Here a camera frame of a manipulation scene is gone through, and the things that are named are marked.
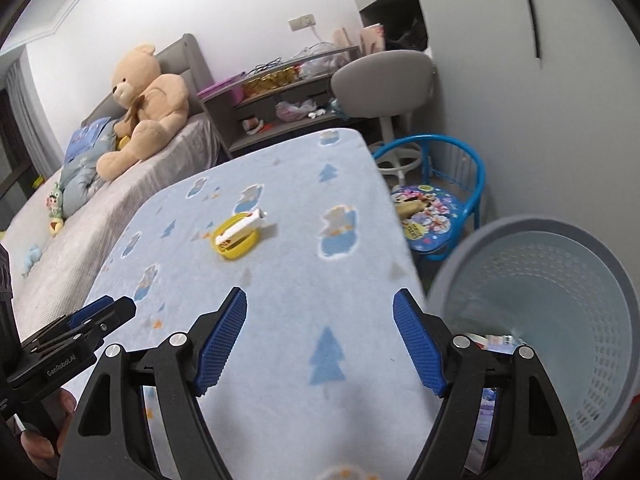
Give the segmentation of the person's left hand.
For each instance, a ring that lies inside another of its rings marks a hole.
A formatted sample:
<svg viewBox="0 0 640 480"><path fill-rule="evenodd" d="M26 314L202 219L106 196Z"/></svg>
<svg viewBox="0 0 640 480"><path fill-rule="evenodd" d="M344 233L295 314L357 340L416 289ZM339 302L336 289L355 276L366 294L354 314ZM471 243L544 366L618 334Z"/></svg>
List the person's left hand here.
<svg viewBox="0 0 640 480"><path fill-rule="evenodd" d="M60 434L58 435L58 442L56 442L57 451L54 450L51 442L41 434L38 434L38 432L25 430L21 433L21 445L29 459L40 471L52 478L58 475L58 467L55 466L54 460L58 454L63 452L65 440L68 430L70 430L77 405L75 397L64 388L58 389L56 400L65 414L60 428Z"/></svg>

